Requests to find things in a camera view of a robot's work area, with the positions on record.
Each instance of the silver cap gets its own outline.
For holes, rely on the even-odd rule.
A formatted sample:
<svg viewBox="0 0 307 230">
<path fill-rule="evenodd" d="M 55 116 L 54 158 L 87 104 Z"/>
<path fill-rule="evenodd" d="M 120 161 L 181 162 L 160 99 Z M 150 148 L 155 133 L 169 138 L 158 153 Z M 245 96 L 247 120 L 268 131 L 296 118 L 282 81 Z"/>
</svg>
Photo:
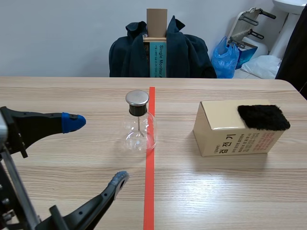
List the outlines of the silver cap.
<svg viewBox="0 0 307 230">
<path fill-rule="evenodd" d="M 149 101 L 148 93 L 142 90 L 133 90 L 127 93 L 126 102 L 132 106 L 143 106 L 146 105 Z"/>
</svg>

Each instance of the red tape line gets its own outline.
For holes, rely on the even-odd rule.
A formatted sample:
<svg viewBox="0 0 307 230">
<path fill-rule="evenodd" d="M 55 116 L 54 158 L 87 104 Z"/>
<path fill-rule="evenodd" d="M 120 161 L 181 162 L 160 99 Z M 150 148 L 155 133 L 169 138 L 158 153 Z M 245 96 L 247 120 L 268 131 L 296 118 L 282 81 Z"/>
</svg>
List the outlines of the red tape line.
<svg viewBox="0 0 307 230">
<path fill-rule="evenodd" d="M 148 112 L 155 114 L 155 87 L 149 87 Z M 154 127 L 149 124 L 147 133 L 154 136 Z M 146 152 L 144 221 L 143 230 L 154 230 L 154 149 Z"/>
</svg>

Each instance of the white sink basin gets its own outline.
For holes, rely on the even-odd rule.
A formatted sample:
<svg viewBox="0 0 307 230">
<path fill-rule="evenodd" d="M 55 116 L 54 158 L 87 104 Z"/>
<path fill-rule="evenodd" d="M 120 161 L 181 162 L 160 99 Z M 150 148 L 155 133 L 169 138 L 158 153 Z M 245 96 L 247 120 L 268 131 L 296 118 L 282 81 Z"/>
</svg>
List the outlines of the white sink basin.
<svg viewBox="0 0 307 230">
<path fill-rule="evenodd" d="M 301 15 L 307 0 L 273 0 L 273 3 L 282 11 Z"/>
</svg>

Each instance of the blue fingertip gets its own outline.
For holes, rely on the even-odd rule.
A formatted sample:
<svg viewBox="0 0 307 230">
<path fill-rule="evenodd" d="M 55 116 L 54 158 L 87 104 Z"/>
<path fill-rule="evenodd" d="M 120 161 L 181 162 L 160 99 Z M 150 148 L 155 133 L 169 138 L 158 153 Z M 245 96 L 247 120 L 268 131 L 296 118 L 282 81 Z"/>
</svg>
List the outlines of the blue fingertip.
<svg viewBox="0 0 307 230">
<path fill-rule="evenodd" d="M 62 113 L 62 132 L 70 133 L 82 128 L 86 124 L 84 116 L 77 115 L 77 119 L 70 118 L 70 114 Z"/>
</svg>

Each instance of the glass flask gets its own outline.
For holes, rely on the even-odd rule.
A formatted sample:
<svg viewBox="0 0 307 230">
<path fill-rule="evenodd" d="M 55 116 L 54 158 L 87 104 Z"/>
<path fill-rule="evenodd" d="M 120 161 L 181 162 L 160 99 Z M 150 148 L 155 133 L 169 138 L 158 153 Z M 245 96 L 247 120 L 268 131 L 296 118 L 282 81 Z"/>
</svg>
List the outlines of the glass flask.
<svg viewBox="0 0 307 230">
<path fill-rule="evenodd" d="M 126 95 L 129 112 L 124 117 L 124 146 L 132 151 L 146 151 L 155 147 L 157 124 L 147 111 L 149 95 L 142 90 L 133 90 Z"/>
</svg>

